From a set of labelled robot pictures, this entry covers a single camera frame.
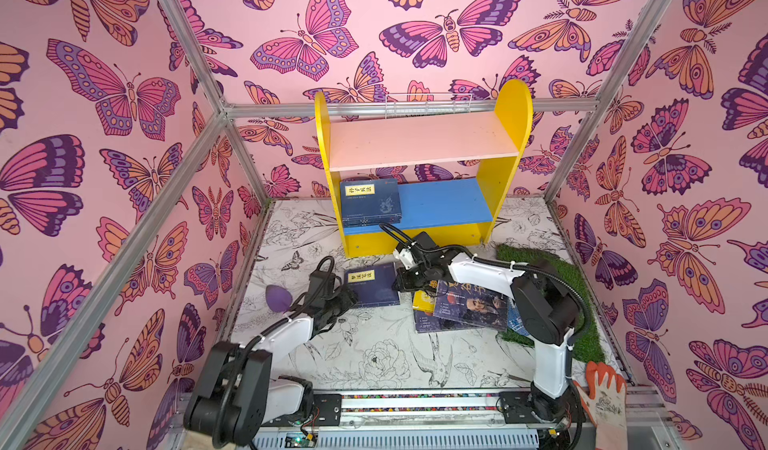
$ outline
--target purple object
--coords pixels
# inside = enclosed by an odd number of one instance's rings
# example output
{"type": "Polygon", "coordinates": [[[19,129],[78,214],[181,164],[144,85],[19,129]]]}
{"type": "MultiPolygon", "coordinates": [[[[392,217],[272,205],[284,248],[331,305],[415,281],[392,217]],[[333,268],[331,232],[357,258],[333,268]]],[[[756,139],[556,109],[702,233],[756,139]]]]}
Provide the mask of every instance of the purple object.
{"type": "Polygon", "coordinates": [[[288,311],[293,303],[293,296],[289,291],[279,285],[266,286],[266,305],[273,312],[282,313],[288,311]]]}

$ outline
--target glove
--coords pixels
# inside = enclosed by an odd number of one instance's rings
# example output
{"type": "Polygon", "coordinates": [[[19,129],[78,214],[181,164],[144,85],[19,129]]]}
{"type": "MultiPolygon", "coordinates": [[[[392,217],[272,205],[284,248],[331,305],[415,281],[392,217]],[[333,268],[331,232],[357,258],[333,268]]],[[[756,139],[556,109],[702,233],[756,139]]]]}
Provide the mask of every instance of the glove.
{"type": "Polygon", "coordinates": [[[612,367],[590,362],[587,383],[589,394],[576,387],[597,432],[596,450],[627,450],[627,381],[612,367]]]}

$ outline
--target blue shelf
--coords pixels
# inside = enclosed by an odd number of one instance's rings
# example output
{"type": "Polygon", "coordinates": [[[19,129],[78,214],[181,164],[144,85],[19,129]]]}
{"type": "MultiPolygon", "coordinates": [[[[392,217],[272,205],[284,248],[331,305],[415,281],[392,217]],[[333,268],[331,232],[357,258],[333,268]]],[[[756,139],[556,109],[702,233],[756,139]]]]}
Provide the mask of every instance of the blue shelf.
{"type": "MultiPolygon", "coordinates": [[[[403,230],[493,221],[474,178],[398,185],[403,230]]],[[[375,234],[378,225],[344,227],[346,235],[375,234]]]]}

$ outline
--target pink shelf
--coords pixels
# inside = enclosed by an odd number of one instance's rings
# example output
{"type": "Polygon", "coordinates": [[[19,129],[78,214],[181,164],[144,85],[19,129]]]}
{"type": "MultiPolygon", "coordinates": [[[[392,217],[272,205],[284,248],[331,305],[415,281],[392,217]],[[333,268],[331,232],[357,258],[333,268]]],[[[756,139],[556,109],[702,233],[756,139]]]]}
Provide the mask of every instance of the pink shelf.
{"type": "Polygon", "coordinates": [[[331,171],[518,155],[494,112],[351,121],[332,129],[331,171]]]}

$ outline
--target artificial grass mat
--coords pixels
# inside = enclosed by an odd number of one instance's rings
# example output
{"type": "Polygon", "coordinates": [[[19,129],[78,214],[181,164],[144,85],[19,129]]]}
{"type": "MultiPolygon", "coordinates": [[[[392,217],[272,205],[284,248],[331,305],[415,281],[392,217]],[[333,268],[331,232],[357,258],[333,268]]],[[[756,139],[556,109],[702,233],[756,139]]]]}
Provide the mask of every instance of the artificial grass mat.
{"type": "MultiPolygon", "coordinates": [[[[560,273],[560,277],[568,282],[568,284],[581,295],[581,298],[584,299],[587,308],[592,312],[593,316],[592,324],[587,329],[587,332],[581,339],[576,341],[576,345],[574,346],[574,359],[580,362],[605,362],[605,353],[603,353],[603,349],[600,347],[598,328],[595,323],[594,312],[592,311],[589,290],[584,283],[584,279],[581,278],[581,272],[579,272],[575,265],[562,260],[554,253],[533,248],[513,248],[504,244],[501,244],[496,248],[496,258],[504,262],[515,261],[534,263],[540,258],[552,262],[554,268],[560,273]]],[[[502,334],[502,339],[507,340],[508,342],[520,343],[525,346],[533,346],[533,340],[520,335],[512,329],[507,329],[507,331],[502,334]]]]}

